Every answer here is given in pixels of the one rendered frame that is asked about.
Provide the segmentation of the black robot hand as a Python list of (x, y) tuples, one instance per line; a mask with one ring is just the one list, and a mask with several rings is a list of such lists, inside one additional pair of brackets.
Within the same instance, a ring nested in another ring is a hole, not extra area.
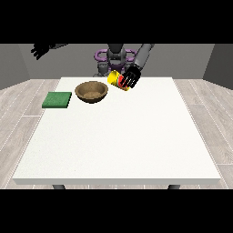
[(43, 55), (49, 51), (50, 47), (46, 44), (34, 44), (34, 48), (31, 50), (31, 53), (36, 60), (39, 60)]
[(131, 87), (133, 88), (139, 78), (141, 77), (141, 72), (136, 66), (131, 66), (124, 74), (123, 79), (120, 82), (122, 87)]

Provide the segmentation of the yellow cup with melon print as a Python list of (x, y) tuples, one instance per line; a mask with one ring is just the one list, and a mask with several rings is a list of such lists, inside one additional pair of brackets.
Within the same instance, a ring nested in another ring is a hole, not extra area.
[(123, 79), (123, 76), (120, 73), (118, 73), (116, 70), (113, 70), (109, 73), (107, 77), (107, 82), (110, 85), (116, 86), (124, 91), (129, 90), (129, 87), (123, 86), (121, 84), (122, 79)]

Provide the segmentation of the brown wooden bowl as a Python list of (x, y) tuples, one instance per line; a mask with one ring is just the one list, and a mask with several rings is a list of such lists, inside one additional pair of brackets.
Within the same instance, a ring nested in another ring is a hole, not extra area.
[(98, 81), (81, 83), (75, 89), (77, 97), (88, 104), (94, 104), (104, 99), (107, 91), (107, 85)]

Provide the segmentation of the green square pad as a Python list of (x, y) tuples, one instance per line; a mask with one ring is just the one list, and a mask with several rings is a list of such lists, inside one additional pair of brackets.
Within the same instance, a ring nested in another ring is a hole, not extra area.
[(71, 92), (48, 92), (42, 108), (67, 108), (71, 96)]

